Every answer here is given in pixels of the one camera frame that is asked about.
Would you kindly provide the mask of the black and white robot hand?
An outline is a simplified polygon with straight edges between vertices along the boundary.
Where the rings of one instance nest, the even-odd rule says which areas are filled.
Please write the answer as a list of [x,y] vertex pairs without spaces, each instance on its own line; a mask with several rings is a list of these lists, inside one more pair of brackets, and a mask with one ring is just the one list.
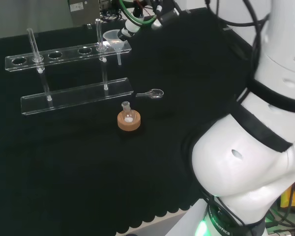
[[120,10],[126,17],[118,38],[126,41],[141,28],[159,29],[176,20],[181,9],[174,0],[118,0]]

